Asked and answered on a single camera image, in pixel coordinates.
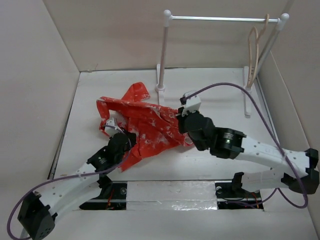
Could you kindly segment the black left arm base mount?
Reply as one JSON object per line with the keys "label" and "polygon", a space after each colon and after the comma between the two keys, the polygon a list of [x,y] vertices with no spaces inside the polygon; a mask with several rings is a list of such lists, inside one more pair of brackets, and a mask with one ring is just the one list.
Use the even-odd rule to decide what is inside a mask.
{"label": "black left arm base mount", "polygon": [[100,194],[81,204],[81,210],[122,211],[127,209],[127,181],[112,181],[107,175],[98,181]]}

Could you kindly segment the orange white-speckled trousers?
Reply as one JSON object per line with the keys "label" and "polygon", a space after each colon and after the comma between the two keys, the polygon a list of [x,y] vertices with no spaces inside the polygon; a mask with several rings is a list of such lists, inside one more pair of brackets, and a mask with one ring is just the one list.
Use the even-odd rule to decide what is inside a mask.
{"label": "orange white-speckled trousers", "polygon": [[160,154],[163,151],[184,146],[193,146],[186,133],[179,133],[178,111],[171,107],[145,102],[150,98],[142,82],[132,84],[121,99],[102,96],[96,100],[96,107],[101,117],[99,130],[105,135],[104,125],[111,117],[110,111],[122,116],[118,121],[120,127],[136,134],[136,145],[128,159],[120,165],[126,171],[142,159]]}

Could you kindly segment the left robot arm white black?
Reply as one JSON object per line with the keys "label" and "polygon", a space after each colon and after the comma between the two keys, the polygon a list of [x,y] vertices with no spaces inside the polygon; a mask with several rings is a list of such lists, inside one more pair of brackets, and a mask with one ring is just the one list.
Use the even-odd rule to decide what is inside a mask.
{"label": "left robot arm white black", "polygon": [[22,201],[18,221],[32,240],[42,240],[64,214],[95,197],[107,198],[112,181],[108,174],[129,156],[136,134],[123,130],[112,136],[74,174],[54,179],[51,187],[30,192]]}

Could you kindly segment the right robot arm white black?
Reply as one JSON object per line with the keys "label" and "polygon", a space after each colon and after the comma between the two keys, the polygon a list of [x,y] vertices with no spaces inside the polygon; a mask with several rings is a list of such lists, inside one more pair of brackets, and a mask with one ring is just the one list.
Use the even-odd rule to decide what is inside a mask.
{"label": "right robot arm white black", "polygon": [[216,127],[209,117],[184,107],[178,109],[176,118],[179,132],[187,134],[198,151],[209,151],[219,159],[248,161],[269,168],[262,172],[235,173],[228,188],[235,196],[243,197],[248,192],[272,188],[288,188],[308,195],[316,193],[320,184],[320,174],[316,170],[317,150],[279,150],[241,131]]}

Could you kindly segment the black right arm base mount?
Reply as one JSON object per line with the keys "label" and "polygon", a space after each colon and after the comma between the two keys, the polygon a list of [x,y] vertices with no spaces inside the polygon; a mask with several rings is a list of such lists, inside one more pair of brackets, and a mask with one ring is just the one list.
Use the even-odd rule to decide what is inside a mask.
{"label": "black right arm base mount", "polygon": [[243,175],[243,172],[238,172],[234,174],[232,180],[216,181],[214,183],[219,210],[264,209],[259,191],[249,192],[242,189],[241,179]]}

